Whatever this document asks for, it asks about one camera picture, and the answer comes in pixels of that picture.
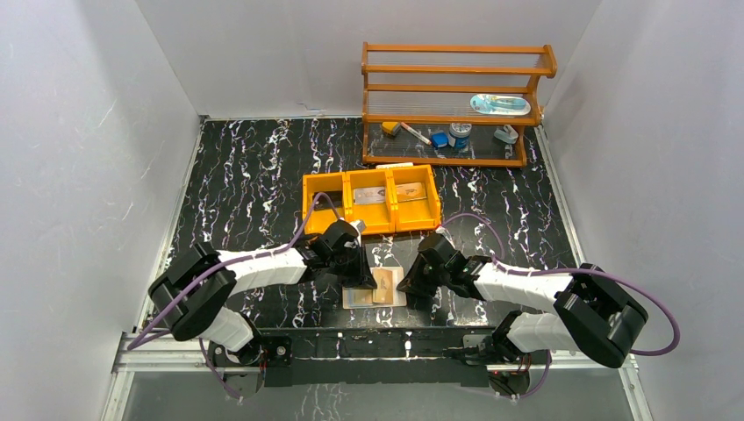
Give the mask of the beige leather card holder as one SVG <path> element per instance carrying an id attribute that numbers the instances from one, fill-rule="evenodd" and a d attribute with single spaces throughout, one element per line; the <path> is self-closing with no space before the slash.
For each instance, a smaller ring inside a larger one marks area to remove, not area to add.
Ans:
<path id="1" fill-rule="evenodd" d="M 382 307 L 405 307 L 406 294 L 397 289 L 404 278 L 401 267 L 372 268 L 375 289 L 343 289 L 342 307 L 345 310 L 374 309 Z"/>

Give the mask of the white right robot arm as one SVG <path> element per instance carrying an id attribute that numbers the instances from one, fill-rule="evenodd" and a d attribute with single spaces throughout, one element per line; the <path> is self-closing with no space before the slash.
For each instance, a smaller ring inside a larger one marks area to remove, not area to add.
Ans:
<path id="1" fill-rule="evenodd" d="M 638 301 L 592 265 L 541 275 L 482 255 L 467 257 L 444 235 L 433 233 L 419 243 L 397 288 L 412 296 L 434 296 L 440 287 L 465 298 L 534 310 L 514 310 L 480 343 L 446 351 L 473 364 L 515 363 L 537 351 L 569 351 L 617 368 L 648 320 Z"/>

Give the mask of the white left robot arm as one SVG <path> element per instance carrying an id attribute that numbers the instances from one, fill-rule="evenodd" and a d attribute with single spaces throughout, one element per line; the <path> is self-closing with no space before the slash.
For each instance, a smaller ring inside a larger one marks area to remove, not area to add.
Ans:
<path id="1" fill-rule="evenodd" d="M 363 288 L 376 281 L 366 260 L 361 220 L 331 223 L 321 234 L 263 251 L 218 251 L 194 246 L 149 287 L 148 295 L 174 339 L 206 339 L 241 365 L 251 365 L 265 345 L 245 315 L 226 306 L 250 289 L 333 280 Z"/>

